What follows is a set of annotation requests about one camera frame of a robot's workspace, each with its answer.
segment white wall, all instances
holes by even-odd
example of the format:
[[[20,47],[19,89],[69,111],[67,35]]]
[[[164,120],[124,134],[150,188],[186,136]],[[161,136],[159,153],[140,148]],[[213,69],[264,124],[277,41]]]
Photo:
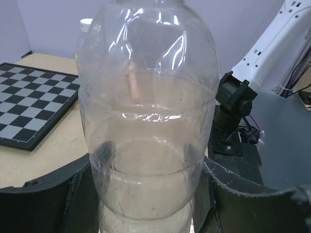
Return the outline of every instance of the white wall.
[[[0,4],[0,64],[13,63],[31,50],[16,0]]]
[[[74,57],[79,20],[93,17],[108,0],[17,0],[33,51]],[[222,75],[242,59],[279,11],[284,0],[185,0],[209,26],[221,61]],[[283,57],[292,63],[292,52]],[[283,79],[276,66],[277,82]]]

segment wooden table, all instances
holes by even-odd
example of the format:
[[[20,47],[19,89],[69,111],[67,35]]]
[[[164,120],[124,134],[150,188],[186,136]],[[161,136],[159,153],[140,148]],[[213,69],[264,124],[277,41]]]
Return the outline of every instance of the wooden table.
[[[77,74],[74,59],[34,53],[18,65]],[[75,103],[33,151],[0,146],[0,188],[23,186],[87,153],[79,104]]]

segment white bottle cap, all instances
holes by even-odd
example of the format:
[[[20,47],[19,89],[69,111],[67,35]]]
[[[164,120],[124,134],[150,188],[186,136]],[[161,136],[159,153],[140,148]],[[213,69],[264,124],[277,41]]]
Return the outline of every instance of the white bottle cap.
[[[80,28],[84,33],[88,32],[89,26],[91,25],[93,19],[92,18],[84,18],[80,20]]]

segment checkered board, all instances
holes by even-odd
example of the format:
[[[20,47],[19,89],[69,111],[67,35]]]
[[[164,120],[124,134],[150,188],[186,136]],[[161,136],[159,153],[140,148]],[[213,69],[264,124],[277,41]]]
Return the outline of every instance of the checkered board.
[[[0,145],[33,150],[78,98],[76,75],[0,65]]]

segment plastic bottle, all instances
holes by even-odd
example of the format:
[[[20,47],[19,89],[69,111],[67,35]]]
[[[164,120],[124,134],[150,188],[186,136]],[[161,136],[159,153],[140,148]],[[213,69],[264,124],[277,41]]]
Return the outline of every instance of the plastic bottle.
[[[102,233],[188,233],[219,62],[182,0],[114,0],[80,57],[79,102]]]
[[[79,54],[81,53],[82,46],[83,46],[83,43],[84,43],[84,40],[85,40],[85,36],[86,36],[86,34],[88,32],[89,26],[92,23],[92,20],[93,20],[92,18],[84,18],[84,19],[80,20],[80,29],[82,31],[82,34],[79,37],[78,43],[77,43],[77,46],[76,46],[76,61],[77,61],[78,69],[79,69],[78,57],[79,57]]]

